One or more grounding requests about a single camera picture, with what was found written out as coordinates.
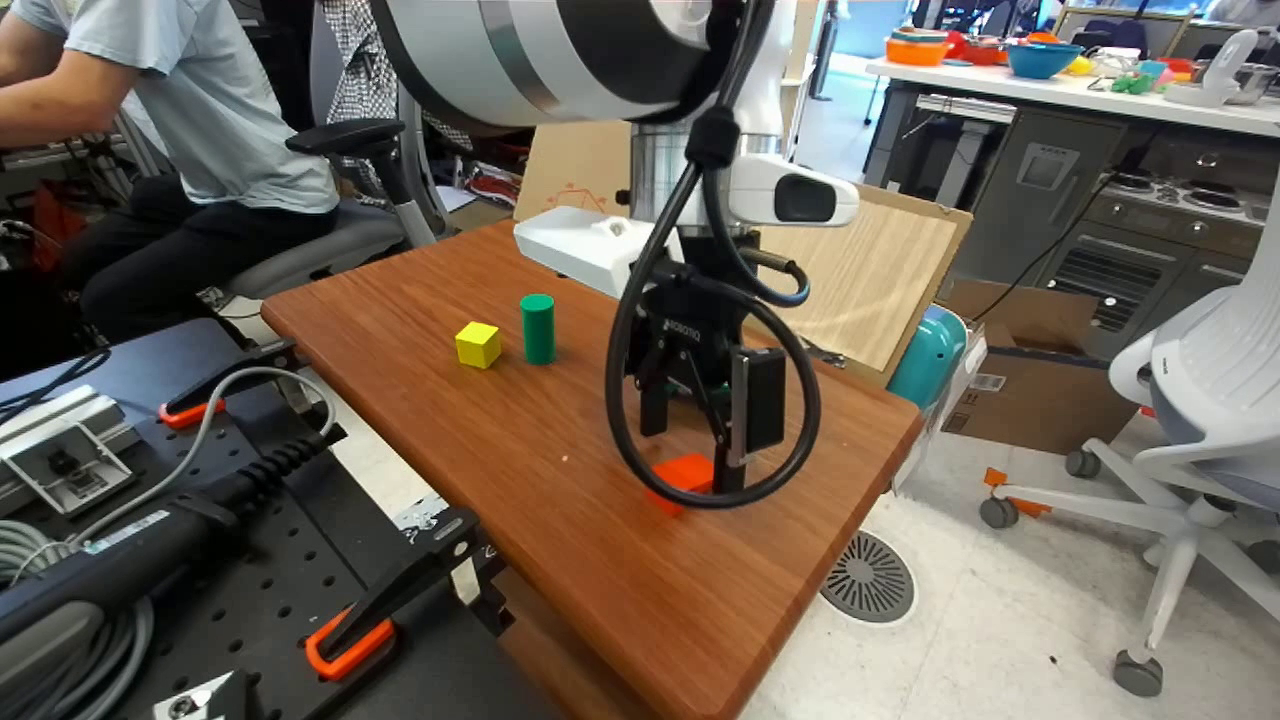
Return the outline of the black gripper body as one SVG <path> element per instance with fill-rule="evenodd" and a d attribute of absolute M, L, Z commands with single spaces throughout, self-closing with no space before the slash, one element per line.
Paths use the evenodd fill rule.
<path fill-rule="evenodd" d="M 688 265 L 661 265 L 657 279 L 638 297 L 625 372 L 634 376 L 646 352 L 667 349 L 672 401 L 692 401 L 703 413 L 710 437 L 719 439 L 727 418 L 727 362 L 733 356 L 746 356 L 745 452 L 750 455 L 784 439 L 784 352 L 745 349 L 745 314 L 746 303 L 733 297 L 719 279 L 709 279 Z"/>

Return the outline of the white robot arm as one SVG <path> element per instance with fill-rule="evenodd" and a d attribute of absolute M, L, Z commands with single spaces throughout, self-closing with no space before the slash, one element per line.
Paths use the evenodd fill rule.
<path fill-rule="evenodd" d="M 761 248 L 830 218 L 777 151 L 788 0 L 372 0 L 420 115 L 465 138 L 575 119 L 631 126 L 605 417 L 667 505 L 745 507 L 808 462 L 819 385 L 784 310 L 808 270 Z"/>

